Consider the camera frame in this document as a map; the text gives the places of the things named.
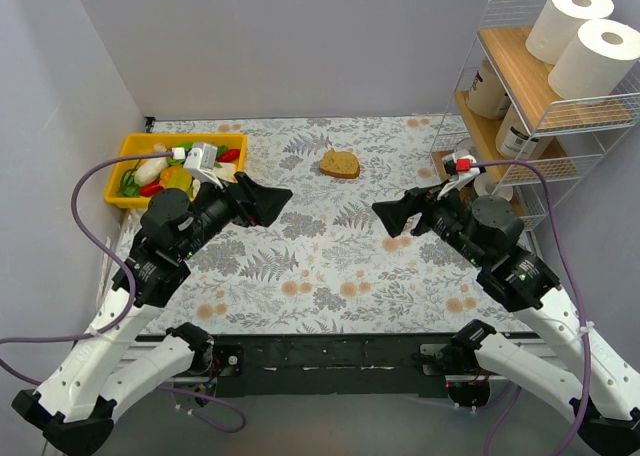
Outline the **small white paper towel roll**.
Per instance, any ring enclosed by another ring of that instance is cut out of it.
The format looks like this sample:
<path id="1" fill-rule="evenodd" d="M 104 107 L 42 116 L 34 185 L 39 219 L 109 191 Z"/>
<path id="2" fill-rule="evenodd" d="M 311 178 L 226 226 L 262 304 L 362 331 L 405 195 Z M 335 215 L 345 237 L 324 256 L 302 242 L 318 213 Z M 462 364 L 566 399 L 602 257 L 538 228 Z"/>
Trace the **small white paper towel roll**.
<path id="1" fill-rule="evenodd" d="M 609 95 L 639 60 L 639 32 L 610 19 L 585 22 L 548 76 L 562 99 Z"/>

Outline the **large white paper towel roll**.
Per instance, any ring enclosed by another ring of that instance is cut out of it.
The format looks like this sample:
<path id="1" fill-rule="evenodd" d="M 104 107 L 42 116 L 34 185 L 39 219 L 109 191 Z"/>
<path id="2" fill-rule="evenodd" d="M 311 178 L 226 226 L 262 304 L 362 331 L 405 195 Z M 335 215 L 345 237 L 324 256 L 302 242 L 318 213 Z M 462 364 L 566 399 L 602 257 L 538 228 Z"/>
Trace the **large white paper towel roll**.
<path id="1" fill-rule="evenodd" d="M 538 60 L 555 65 L 585 22 L 608 18 L 613 11 L 612 0 L 547 0 L 525 47 Z"/>

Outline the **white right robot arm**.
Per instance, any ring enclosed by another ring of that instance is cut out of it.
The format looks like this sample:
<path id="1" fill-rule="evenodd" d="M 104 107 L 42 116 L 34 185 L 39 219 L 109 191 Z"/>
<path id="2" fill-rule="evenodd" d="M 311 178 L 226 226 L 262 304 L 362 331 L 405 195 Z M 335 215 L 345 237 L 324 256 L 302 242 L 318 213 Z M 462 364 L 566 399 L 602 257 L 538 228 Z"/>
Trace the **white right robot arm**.
<path id="1" fill-rule="evenodd" d="M 481 368 L 534 394 L 578 425 L 579 437 L 599 455 L 639 449 L 639 374 L 594 329 L 579 321 L 559 278 L 519 245 L 523 222 L 500 197 L 471 204 L 458 191 L 413 188 L 398 201 L 372 209 L 392 237 L 420 217 L 411 233 L 434 232 L 478 269 L 484 293 L 527 325 L 561 361 L 560 366 L 510 342 L 489 324 L 473 320 L 454 334 L 432 362 L 464 373 Z"/>

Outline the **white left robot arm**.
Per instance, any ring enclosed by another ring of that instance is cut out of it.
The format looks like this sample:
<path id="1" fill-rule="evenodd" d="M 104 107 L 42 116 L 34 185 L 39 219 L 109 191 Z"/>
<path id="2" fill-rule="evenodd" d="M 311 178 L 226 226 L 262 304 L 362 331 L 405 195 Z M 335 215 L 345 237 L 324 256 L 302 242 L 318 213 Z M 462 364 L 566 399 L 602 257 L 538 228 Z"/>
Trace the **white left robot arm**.
<path id="1" fill-rule="evenodd" d="M 92 455 L 116 421 L 167 379 L 208 372 L 213 338 L 192 323 L 168 329 L 154 349 L 117 365 L 187 279 L 191 257 L 230 223 L 270 226 L 292 196 L 243 172 L 232 183 L 203 183 L 194 199 L 181 189 L 155 194 L 86 333 L 49 378 L 16 395 L 13 409 L 62 453 Z"/>

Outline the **red chili pepper toy left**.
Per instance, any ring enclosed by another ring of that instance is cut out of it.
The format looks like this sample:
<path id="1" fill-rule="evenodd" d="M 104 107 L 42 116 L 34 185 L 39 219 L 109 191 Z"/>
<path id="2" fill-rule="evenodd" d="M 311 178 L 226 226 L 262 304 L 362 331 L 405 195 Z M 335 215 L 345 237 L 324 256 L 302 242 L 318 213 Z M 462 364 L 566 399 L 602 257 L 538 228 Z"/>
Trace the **red chili pepper toy left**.
<path id="1" fill-rule="evenodd" d="M 163 189 L 164 187 L 159 181 L 154 181 L 152 183 L 142 186 L 139 189 L 139 196 L 144 198 L 150 198 L 153 195 L 162 191 Z"/>

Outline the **red chili pepper toy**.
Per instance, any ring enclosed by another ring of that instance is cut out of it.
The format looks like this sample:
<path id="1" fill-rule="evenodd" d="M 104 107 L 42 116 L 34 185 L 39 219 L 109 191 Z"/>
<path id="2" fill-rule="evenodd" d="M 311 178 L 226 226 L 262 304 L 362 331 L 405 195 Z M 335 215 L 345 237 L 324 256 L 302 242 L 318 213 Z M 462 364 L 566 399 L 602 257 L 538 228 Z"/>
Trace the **red chili pepper toy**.
<path id="1" fill-rule="evenodd" d="M 220 163 L 231 163 L 236 161 L 241 155 L 239 149 L 231 148 L 217 156 L 216 161 Z"/>
<path id="2" fill-rule="evenodd" d="M 139 196 L 144 198 L 150 198 L 153 195 L 162 191 L 163 189 L 164 187 L 159 181 L 154 181 L 152 183 L 142 186 L 139 189 Z"/>

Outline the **yellow orange pepper toy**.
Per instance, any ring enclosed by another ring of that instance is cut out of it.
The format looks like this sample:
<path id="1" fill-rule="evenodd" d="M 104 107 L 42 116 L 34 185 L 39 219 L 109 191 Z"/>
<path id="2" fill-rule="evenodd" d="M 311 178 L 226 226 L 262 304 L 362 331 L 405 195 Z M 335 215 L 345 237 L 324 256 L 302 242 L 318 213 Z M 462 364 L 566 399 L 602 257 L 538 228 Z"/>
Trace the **yellow orange pepper toy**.
<path id="1" fill-rule="evenodd" d="M 160 173 L 159 183 L 164 189 L 180 189 L 188 192 L 193 177 L 181 166 L 170 166 Z"/>

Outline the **white cauliflower toy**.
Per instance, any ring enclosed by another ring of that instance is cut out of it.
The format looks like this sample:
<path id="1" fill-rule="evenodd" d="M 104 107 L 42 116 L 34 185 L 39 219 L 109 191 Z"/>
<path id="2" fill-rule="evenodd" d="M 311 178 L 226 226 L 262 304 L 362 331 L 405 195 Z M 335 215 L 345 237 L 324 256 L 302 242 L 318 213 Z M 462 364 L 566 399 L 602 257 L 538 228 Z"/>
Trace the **white cauliflower toy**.
<path id="1" fill-rule="evenodd" d="M 193 170 L 191 175 L 200 184 L 211 183 L 220 187 L 223 182 L 236 183 L 236 172 L 237 166 L 234 163 L 217 163 L 211 170 Z"/>

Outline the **white daikon radish toy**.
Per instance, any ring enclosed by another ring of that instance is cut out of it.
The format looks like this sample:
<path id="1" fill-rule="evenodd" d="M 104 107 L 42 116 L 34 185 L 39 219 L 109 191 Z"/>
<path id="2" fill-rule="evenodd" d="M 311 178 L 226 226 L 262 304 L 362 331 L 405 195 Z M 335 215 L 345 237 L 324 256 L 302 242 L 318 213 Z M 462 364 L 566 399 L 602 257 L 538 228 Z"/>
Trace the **white daikon radish toy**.
<path id="1" fill-rule="evenodd" d="M 167 159 L 153 158 L 147 159 L 134 173 L 134 182 L 142 187 L 156 181 L 161 172 L 168 167 Z"/>

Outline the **slice of brown bread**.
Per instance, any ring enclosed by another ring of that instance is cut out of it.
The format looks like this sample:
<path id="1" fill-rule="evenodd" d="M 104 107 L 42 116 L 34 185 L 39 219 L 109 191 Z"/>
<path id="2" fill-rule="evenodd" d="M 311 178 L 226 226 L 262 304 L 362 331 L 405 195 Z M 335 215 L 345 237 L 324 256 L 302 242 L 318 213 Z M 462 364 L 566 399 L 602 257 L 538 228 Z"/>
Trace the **slice of brown bread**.
<path id="1" fill-rule="evenodd" d="M 325 175 L 341 179 L 355 179 L 360 175 L 359 160 L 348 151 L 330 149 L 321 159 L 319 169 Z"/>

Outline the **green leafy vegetable toy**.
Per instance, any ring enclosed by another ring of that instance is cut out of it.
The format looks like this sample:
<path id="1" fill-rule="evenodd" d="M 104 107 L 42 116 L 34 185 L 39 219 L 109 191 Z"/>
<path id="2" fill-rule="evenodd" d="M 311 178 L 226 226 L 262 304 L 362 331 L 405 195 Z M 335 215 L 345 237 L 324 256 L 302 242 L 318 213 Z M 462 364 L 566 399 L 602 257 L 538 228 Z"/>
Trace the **green leafy vegetable toy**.
<path id="1" fill-rule="evenodd" d="M 177 165 L 198 165 L 203 156 L 200 143 L 184 142 L 170 149 L 170 156 L 166 158 L 170 166 Z"/>

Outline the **floral tablecloth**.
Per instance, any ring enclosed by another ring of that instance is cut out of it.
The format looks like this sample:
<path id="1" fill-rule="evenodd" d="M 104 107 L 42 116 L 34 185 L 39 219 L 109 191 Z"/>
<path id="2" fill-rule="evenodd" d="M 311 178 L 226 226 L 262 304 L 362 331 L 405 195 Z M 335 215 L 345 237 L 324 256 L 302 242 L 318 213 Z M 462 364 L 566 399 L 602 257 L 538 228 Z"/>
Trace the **floral tablecloth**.
<path id="1" fill-rule="evenodd" d="M 192 322 L 215 334 L 444 333 L 473 319 L 522 331 L 436 235 L 390 237 L 372 211 L 438 182 L 431 146 L 442 117 L 156 123 L 148 134 L 246 135 L 244 171 L 293 197 L 271 226 L 229 226 L 200 250 L 147 332 Z M 330 149 L 353 153 L 360 175 L 323 174 Z"/>

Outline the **yellow plastic bin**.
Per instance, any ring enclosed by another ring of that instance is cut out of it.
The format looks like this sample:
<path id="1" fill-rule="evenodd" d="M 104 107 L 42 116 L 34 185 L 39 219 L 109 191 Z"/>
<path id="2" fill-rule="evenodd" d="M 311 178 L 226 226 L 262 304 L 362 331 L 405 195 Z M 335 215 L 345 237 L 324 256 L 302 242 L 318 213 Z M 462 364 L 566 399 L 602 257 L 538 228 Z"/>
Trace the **yellow plastic bin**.
<path id="1" fill-rule="evenodd" d="M 121 209 L 144 209 L 151 196 L 168 187 L 192 193 L 192 177 L 182 168 L 181 160 L 171 157 L 148 159 L 146 156 L 175 147 L 188 151 L 200 142 L 218 148 L 218 170 L 243 168 L 248 139 L 241 133 L 133 133 L 125 138 L 120 150 L 120 154 L 129 159 L 114 165 L 104 192 L 105 201 Z"/>

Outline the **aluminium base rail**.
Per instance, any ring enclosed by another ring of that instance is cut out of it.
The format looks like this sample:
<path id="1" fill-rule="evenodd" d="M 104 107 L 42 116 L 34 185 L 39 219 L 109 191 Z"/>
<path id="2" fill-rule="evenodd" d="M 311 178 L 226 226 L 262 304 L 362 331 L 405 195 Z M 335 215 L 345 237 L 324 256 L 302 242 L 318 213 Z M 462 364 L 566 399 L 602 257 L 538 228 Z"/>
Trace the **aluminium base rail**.
<path id="1" fill-rule="evenodd" d="M 421 375 L 485 370 L 554 407 L 601 455 L 639 447 L 639 399 L 631 369 L 600 343 L 589 364 L 556 366 L 473 321 L 432 350 L 419 335 L 313 335 L 215 338 L 186 324 L 153 349 L 122 364 L 122 347 L 100 355 L 75 346 L 70 358 L 33 393 L 30 412 L 44 437 L 68 455 L 91 455 L 115 422 L 175 376 L 215 380 L 226 397 L 411 392 Z"/>

